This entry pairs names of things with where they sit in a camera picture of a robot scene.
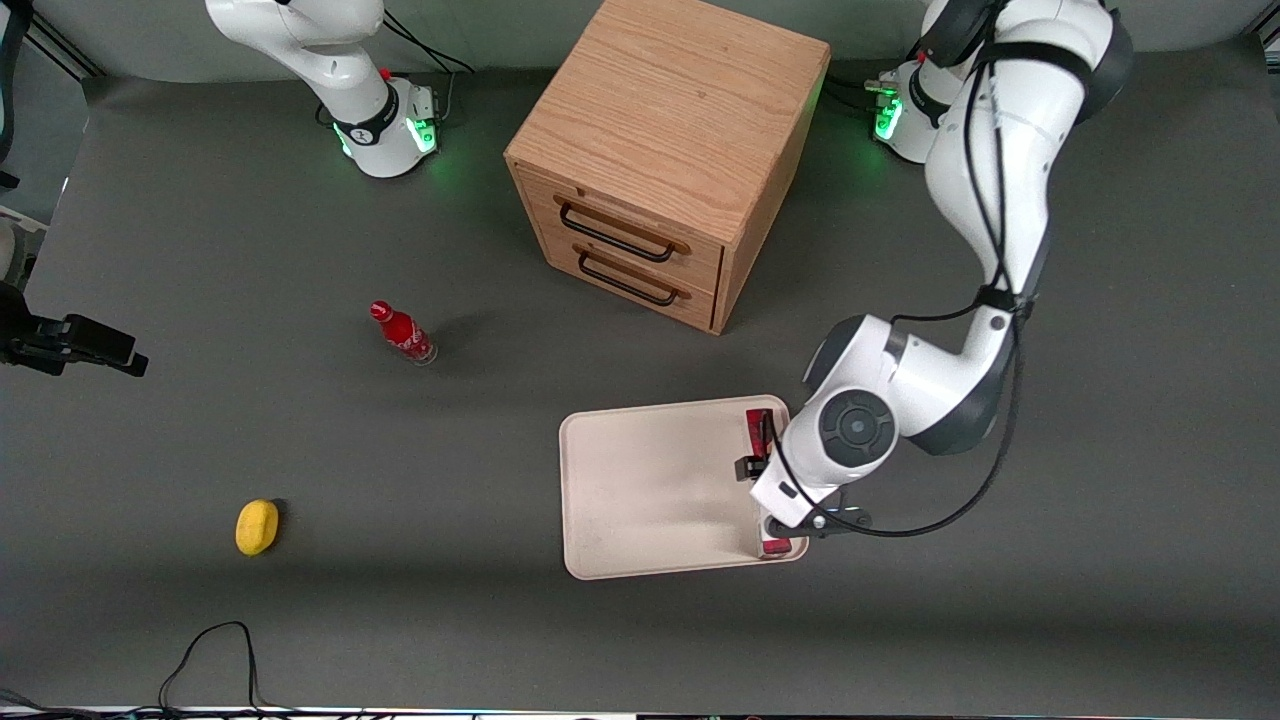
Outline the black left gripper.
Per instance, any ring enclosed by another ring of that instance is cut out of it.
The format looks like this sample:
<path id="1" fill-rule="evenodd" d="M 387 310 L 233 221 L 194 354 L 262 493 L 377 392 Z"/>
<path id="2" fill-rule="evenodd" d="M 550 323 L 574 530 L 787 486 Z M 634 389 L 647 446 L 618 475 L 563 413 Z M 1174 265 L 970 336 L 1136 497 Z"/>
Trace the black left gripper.
<path id="1" fill-rule="evenodd" d="M 754 483 L 763 475 L 768 464 L 769 459 L 765 456 L 742 456 L 733 464 L 735 480 Z M 824 539 L 870 529 L 872 519 L 865 509 L 813 509 L 797 527 L 797 537 Z"/>

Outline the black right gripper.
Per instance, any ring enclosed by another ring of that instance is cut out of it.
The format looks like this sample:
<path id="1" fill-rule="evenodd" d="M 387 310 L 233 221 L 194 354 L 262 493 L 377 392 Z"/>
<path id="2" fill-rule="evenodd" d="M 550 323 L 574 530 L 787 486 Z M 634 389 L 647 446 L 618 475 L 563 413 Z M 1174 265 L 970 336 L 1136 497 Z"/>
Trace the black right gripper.
<path id="1" fill-rule="evenodd" d="M 32 314 L 24 295 L 1 284 L 1 363 L 27 366 L 59 377 L 65 363 L 108 366 L 127 375 L 145 377 L 148 357 L 136 351 L 136 337 L 82 315 L 64 318 L 64 360 L 51 351 L 40 333 L 42 319 Z"/>

